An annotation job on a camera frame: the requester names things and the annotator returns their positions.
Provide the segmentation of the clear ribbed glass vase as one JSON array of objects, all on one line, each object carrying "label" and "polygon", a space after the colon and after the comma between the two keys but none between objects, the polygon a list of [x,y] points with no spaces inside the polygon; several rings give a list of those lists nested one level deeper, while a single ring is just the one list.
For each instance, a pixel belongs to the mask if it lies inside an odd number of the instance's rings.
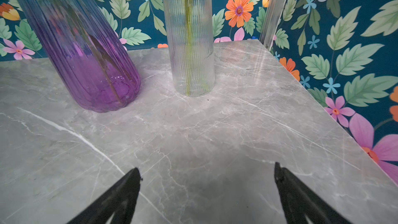
[{"label": "clear ribbed glass vase", "polygon": [[163,0],[173,84],[196,97],[215,85],[212,0]]}]

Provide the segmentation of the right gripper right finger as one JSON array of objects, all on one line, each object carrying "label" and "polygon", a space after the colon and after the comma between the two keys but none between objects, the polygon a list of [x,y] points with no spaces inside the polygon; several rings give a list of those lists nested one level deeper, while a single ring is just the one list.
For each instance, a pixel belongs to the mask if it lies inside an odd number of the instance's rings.
[{"label": "right gripper right finger", "polygon": [[287,168],[275,163],[274,179],[288,224],[349,224]]}]

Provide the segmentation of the purple glass vase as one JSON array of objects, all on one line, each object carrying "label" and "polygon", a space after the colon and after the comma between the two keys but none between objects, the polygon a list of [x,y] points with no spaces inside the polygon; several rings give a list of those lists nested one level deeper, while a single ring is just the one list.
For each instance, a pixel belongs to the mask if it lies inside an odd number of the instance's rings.
[{"label": "purple glass vase", "polygon": [[117,111],[137,97],[141,80],[120,39],[94,0],[16,0],[25,21],[3,54],[31,59],[43,49],[72,98],[97,113]]}]

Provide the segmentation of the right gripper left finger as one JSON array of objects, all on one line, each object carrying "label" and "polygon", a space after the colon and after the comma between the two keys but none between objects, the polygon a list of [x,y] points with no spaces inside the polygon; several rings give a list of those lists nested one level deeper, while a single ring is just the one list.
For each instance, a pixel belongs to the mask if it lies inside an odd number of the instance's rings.
[{"label": "right gripper left finger", "polygon": [[68,224],[130,224],[141,181],[139,169],[133,168]]}]

